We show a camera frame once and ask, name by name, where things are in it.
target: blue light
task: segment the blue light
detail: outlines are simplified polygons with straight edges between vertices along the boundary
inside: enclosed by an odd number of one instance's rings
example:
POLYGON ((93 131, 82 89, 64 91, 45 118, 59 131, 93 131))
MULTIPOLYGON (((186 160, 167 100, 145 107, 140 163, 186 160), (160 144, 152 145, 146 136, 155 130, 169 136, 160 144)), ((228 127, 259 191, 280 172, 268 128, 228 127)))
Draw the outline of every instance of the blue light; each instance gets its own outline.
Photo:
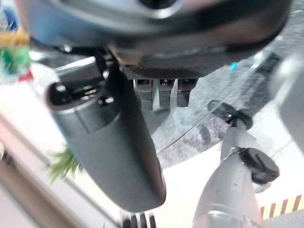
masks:
POLYGON ((233 62, 233 63, 231 64, 230 70, 231 70, 231 71, 235 71, 235 70, 237 69, 237 67, 238 67, 238 63, 237 63, 237 62, 233 62))

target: hazard stripe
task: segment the hazard stripe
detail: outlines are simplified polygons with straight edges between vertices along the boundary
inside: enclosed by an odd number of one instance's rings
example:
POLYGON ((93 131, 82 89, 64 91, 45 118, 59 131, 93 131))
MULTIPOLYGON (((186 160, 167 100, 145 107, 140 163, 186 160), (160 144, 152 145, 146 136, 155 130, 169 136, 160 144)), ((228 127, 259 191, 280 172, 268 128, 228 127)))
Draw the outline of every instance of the hazard stripe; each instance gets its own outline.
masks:
POLYGON ((304 195, 299 195, 295 198, 285 199, 284 201, 261 207, 260 211, 263 219, 269 219, 303 209, 304 195))

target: black knob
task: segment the black knob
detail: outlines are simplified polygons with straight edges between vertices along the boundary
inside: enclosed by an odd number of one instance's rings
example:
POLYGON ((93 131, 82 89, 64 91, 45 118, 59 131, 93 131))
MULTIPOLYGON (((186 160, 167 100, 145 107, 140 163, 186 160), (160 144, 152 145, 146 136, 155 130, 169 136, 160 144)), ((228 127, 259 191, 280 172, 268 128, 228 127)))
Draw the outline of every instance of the black knob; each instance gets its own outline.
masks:
POLYGON ((165 9, 173 5, 176 0, 139 0, 143 5, 150 9, 165 9))
POLYGON ((245 148, 239 155, 252 171, 252 180, 258 184, 267 184, 280 175, 279 167, 262 151, 255 148, 245 148))

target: plant leaf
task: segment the plant leaf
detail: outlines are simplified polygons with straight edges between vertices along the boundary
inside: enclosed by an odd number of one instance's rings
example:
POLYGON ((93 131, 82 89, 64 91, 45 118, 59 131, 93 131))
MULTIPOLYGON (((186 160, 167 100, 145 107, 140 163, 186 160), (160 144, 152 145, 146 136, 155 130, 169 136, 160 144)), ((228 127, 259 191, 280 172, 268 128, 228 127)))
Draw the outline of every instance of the plant leaf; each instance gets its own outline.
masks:
POLYGON ((50 168, 49 178, 51 180, 51 183, 60 177, 66 177, 69 171, 74 175, 77 169, 80 171, 83 169, 68 146, 63 152, 54 153, 52 156, 56 158, 58 162, 53 164, 50 168))

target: black cylindrical housing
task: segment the black cylindrical housing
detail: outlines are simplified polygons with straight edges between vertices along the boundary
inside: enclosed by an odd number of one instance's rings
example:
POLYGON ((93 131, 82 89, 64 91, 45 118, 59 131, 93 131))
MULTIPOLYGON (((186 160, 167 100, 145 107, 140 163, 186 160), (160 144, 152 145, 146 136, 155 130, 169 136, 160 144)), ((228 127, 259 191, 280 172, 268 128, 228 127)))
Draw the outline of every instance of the black cylindrical housing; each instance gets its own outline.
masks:
POLYGON ((123 209, 160 206, 166 188, 132 86, 114 66, 107 81, 90 83, 82 82, 83 93, 76 88, 81 83, 55 83, 47 91, 47 105, 73 154, 123 209))

